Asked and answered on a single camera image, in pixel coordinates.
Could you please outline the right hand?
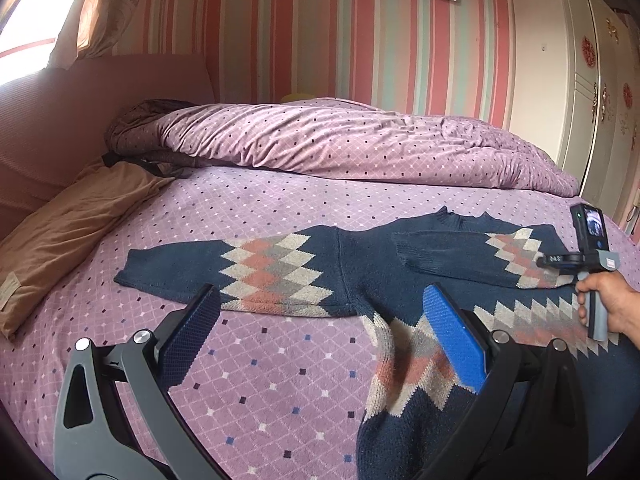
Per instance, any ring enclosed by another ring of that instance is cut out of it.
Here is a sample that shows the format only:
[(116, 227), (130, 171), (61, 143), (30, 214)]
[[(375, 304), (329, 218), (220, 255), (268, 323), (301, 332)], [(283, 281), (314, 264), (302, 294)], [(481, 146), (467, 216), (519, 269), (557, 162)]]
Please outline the right hand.
[(590, 274), (578, 281), (576, 294), (578, 315), (582, 325), (587, 325), (586, 300), (590, 292), (600, 294), (608, 310), (608, 330), (625, 335), (636, 348), (640, 346), (640, 297), (618, 271)]

